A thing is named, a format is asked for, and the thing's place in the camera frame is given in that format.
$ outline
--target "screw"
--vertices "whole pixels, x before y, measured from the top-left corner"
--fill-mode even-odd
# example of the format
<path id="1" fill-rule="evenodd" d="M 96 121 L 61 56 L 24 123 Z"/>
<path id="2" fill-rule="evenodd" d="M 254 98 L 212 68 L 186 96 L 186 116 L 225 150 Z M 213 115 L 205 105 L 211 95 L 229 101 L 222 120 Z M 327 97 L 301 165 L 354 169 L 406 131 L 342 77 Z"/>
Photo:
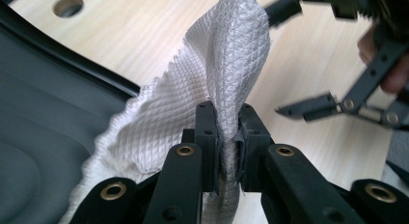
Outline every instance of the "screw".
<path id="1" fill-rule="evenodd" d="M 343 102 L 343 106 L 348 110 L 352 110 L 355 107 L 354 101 L 348 98 Z"/>
<path id="2" fill-rule="evenodd" d="M 386 120 L 391 125 L 395 125 L 399 123 L 399 117 L 397 116 L 395 112 L 389 112 L 388 114 L 386 114 Z"/>

